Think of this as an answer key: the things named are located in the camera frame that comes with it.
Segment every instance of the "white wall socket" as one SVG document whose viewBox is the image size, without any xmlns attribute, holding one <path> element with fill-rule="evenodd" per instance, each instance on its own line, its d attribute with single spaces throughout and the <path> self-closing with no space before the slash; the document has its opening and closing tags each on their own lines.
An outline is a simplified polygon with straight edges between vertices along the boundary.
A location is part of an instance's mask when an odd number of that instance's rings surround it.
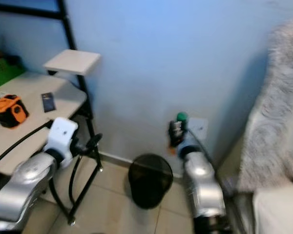
<svg viewBox="0 0 293 234">
<path fill-rule="evenodd" d="M 209 121 L 205 118 L 189 118 L 188 129 L 190 129 L 199 140 L 207 137 Z"/>
</svg>

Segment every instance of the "light blue wall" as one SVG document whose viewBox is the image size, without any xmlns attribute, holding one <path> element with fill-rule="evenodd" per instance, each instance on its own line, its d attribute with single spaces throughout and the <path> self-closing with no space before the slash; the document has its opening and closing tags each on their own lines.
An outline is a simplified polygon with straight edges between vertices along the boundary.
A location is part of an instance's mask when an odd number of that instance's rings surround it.
<svg viewBox="0 0 293 234">
<path fill-rule="evenodd" d="M 51 0 L 16 2 L 55 8 Z M 207 118 L 207 148 L 219 158 L 259 92 L 269 32 L 293 18 L 293 0 L 66 2 L 77 47 L 103 56 L 87 77 L 102 151 L 126 159 L 161 154 L 175 172 L 168 121 L 181 110 Z M 67 44 L 57 21 L 0 13 L 0 47 L 44 72 Z"/>
</svg>

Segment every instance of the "tiled floor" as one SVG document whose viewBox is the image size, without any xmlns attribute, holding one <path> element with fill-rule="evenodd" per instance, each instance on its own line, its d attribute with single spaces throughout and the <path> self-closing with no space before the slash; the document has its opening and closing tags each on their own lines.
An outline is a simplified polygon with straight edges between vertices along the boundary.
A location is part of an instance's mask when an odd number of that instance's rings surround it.
<svg viewBox="0 0 293 234">
<path fill-rule="evenodd" d="M 192 219 L 181 185 L 173 183 L 162 203 L 143 210 L 130 197 L 128 169 L 104 162 L 70 227 L 57 205 L 40 200 L 24 234 L 192 234 Z"/>
</svg>

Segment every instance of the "white shelf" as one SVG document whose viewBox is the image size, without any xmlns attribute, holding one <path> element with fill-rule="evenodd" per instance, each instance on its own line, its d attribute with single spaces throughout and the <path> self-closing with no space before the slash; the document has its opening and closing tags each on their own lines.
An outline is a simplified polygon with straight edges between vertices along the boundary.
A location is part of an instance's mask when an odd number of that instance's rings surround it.
<svg viewBox="0 0 293 234">
<path fill-rule="evenodd" d="M 101 55 L 97 53 L 64 50 L 43 66 L 50 71 L 68 72 L 85 76 L 95 67 L 100 57 Z"/>
</svg>

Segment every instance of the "white desk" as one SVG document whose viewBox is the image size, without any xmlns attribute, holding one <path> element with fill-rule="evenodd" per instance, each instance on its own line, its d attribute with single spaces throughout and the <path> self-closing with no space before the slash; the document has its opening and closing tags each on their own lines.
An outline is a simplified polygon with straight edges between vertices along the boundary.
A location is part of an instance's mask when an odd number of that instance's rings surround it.
<svg viewBox="0 0 293 234">
<path fill-rule="evenodd" d="M 86 94 L 69 81 L 26 72 L 0 87 L 0 91 L 21 97 L 29 117 L 14 129 L 0 125 L 0 155 L 20 138 L 56 117 L 71 117 L 86 100 Z M 45 113 L 41 94 L 52 92 L 56 110 Z M 46 141 L 48 129 L 35 133 L 0 161 L 0 173 L 10 175 L 15 167 L 39 150 Z"/>
</svg>

